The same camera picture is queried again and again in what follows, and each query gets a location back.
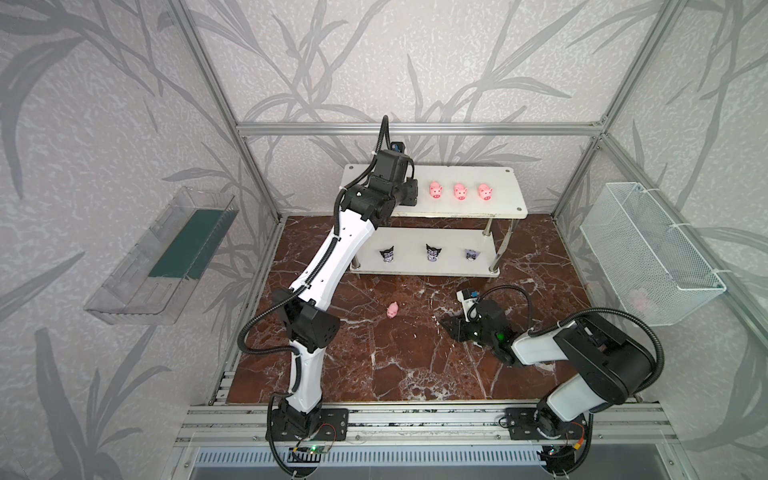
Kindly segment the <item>pink pig toy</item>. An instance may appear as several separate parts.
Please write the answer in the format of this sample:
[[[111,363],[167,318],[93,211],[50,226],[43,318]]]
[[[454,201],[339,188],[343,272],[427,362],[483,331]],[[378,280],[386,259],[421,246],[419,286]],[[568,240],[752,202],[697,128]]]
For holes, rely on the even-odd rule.
[[[489,201],[493,196],[493,188],[482,183],[478,186],[477,193],[482,200]]]
[[[437,181],[432,181],[429,185],[429,195],[434,199],[442,197],[443,187]]]
[[[386,315],[389,319],[395,318],[399,313],[399,304],[397,302],[392,302],[386,310]]]
[[[453,190],[454,197],[459,201],[464,201],[468,195],[468,189],[461,183],[456,183]]]

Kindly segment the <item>black purple figurine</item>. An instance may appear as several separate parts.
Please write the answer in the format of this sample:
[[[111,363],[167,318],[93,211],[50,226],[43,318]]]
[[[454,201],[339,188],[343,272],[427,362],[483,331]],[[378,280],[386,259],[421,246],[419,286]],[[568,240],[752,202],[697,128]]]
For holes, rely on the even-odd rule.
[[[382,261],[384,263],[391,263],[394,261],[394,253],[395,253],[395,246],[390,246],[388,248],[381,249],[379,251],[379,254],[382,258]]]
[[[439,259],[439,256],[442,252],[442,249],[440,247],[431,246],[429,244],[425,245],[426,250],[426,258],[428,262],[437,262]]]

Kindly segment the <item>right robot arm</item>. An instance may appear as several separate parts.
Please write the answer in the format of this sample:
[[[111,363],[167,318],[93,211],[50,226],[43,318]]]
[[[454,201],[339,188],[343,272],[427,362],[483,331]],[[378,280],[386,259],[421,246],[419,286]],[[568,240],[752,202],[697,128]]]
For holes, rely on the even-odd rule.
[[[560,440],[581,428],[588,416],[625,403],[661,376],[665,355],[660,339],[641,319],[625,311],[593,307],[540,331],[515,332],[493,300],[465,302],[463,316],[440,321],[449,337],[487,347],[505,366],[567,362],[576,371],[533,409],[511,409],[504,426],[512,438]]]

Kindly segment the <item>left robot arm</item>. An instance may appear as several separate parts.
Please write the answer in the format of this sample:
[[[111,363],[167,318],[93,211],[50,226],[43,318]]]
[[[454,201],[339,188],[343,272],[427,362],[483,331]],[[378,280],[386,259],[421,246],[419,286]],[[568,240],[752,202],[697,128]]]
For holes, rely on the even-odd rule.
[[[304,440],[321,428],[321,379],[326,347],[340,328],[329,312],[332,297],[358,251],[399,205],[418,199],[415,164],[402,142],[394,142],[373,156],[371,164],[342,187],[334,202],[333,228],[320,250],[288,289],[275,292],[273,305],[249,320],[237,337],[247,355],[289,353],[289,388],[270,399],[266,439]],[[258,349],[247,336],[258,322],[277,313],[289,344]]]

